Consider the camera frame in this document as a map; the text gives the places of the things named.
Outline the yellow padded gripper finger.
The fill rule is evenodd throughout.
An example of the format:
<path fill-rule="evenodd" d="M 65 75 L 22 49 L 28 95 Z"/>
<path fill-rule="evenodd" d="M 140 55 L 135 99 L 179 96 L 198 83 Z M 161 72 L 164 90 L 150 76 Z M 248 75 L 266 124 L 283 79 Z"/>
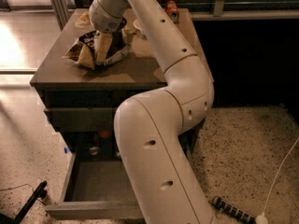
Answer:
<path fill-rule="evenodd" d="M 94 59 L 97 65 L 102 64 L 112 44 L 112 33 L 97 32 L 94 36 Z"/>
<path fill-rule="evenodd" d="M 84 28 L 90 26 L 90 18 L 89 13 L 84 12 L 80 15 L 80 17 L 75 21 L 75 26 L 78 28 Z"/>

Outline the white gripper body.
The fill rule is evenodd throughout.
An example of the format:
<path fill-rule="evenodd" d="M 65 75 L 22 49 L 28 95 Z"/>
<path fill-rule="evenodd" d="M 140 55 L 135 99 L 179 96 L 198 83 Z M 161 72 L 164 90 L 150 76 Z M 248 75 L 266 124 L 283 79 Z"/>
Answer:
<path fill-rule="evenodd" d="M 124 17 L 114 17 L 106 12 L 98 0 L 93 0 L 89 8 L 90 23 L 100 33 L 114 33 L 122 29 L 127 20 Z"/>

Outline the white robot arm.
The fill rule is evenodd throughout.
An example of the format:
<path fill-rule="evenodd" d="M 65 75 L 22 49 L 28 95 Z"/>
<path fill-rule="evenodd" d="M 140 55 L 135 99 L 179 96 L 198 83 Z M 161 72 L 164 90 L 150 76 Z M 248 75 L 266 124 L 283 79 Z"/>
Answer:
<path fill-rule="evenodd" d="M 135 13 L 166 86 L 139 93 L 118 107 L 114 132 L 147 224 L 218 224 L 178 137 L 212 107 L 213 77 L 156 0 L 93 0 L 90 22 L 113 32 L 124 11 Z"/>

